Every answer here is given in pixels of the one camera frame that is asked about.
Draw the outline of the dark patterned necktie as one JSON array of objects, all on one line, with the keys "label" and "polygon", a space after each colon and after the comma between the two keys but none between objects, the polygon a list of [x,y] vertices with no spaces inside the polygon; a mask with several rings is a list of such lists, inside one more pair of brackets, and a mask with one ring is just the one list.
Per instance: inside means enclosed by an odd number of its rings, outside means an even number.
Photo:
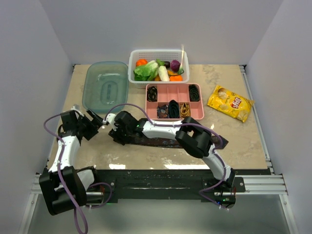
[{"label": "dark patterned necktie", "polygon": [[147,138],[146,136],[142,137],[131,136],[131,137],[132,140],[129,144],[132,145],[182,149],[182,146],[175,139]]}]

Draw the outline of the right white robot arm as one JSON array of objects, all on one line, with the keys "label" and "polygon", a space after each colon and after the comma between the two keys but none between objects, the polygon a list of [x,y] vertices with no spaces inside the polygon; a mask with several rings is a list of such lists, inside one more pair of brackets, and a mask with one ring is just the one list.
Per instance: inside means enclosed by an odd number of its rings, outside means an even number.
[{"label": "right white robot arm", "polygon": [[122,111],[107,114],[103,124],[112,127],[109,135],[122,145],[129,144],[134,138],[176,140],[189,155],[208,165],[220,190],[227,192],[234,186],[234,170],[217,152],[223,147],[223,138],[192,117],[171,122],[149,118],[137,120],[129,112]]}]

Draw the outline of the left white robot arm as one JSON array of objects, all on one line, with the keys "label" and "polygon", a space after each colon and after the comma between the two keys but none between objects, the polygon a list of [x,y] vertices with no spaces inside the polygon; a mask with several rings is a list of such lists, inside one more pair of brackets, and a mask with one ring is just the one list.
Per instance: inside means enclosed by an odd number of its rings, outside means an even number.
[{"label": "left white robot arm", "polygon": [[87,115],[78,110],[59,114],[62,124],[53,135],[58,150],[51,168],[39,177],[39,185],[51,215],[57,215],[87,203],[87,190],[96,191],[101,179],[94,166],[76,170],[74,161],[83,139],[90,140],[99,131],[103,119],[92,110]]}]

